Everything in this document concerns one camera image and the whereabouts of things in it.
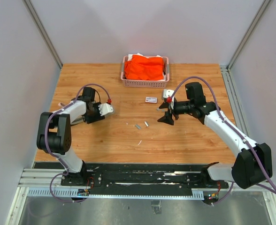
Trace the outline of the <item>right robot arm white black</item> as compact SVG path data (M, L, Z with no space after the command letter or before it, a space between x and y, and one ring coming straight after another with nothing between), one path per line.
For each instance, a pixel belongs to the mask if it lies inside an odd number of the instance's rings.
M247 189L271 178L271 148L266 143L259 144L249 138L227 119L215 102L207 102L199 82L187 83L185 91L187 100L177 101L173 90L163 90L164 101L159 108L166 111L158 122L173 125L180 115L190 115L213 130L236 157L233 165L213 162L204 166L201 184L210 188L217 181L224 180Z

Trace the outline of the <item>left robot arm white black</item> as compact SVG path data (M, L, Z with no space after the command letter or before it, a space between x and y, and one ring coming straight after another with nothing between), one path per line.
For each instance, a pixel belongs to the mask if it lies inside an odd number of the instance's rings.
M91 124L105 119L100 112L101 102L95 101L96 95L99 93L94 88L84 87L82 94L62 109L40 115L37 148L57 158L63 165L63 186L83 186L92 179L85 162L71 147L71 126L78 122Z

